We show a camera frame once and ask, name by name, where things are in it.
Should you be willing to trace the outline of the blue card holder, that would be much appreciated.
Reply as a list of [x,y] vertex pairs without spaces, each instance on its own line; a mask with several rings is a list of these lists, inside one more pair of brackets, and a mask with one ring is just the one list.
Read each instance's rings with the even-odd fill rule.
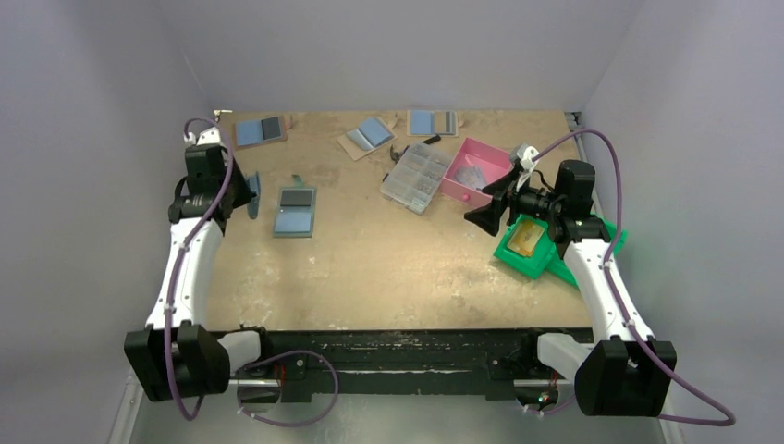
[[246,178],[246,183],[251,190],[251,200],[247,204],[247,212],[250,220],[255,220],[259,215],[261,180],[259,172],[256,171]]

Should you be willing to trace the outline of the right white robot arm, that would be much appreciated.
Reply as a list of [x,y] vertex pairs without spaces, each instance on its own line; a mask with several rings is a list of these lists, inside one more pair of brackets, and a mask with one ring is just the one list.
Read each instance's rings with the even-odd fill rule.
[[555,187],[537,191],[521,165],[488,185],[492,200],[465,220],[495,236],[503,214],[547,224],[547,236],[574,277],[589,310],[594,346],[567,334],[547,333],[521,348],[519,363],[530,376],[554,369],[572,383],[576,402],[589,416],[656,417],[661,414],[677,362],[674,346],[655,339],[632,311],[622,287],[606,223],[592,213],[594,168],[579,160],[559,165]]

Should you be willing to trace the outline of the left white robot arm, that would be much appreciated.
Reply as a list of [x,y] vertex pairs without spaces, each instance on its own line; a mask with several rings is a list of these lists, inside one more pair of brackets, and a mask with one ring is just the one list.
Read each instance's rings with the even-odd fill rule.
[[169,256],[155,305],[124,353],[150,401],[220,394],[239,369],[263,378],[276,354],[261,327],[214,333],[204,325],[214,259],[232,212],[255,193],[219,142],[185,150],[187,174],[168,208]]

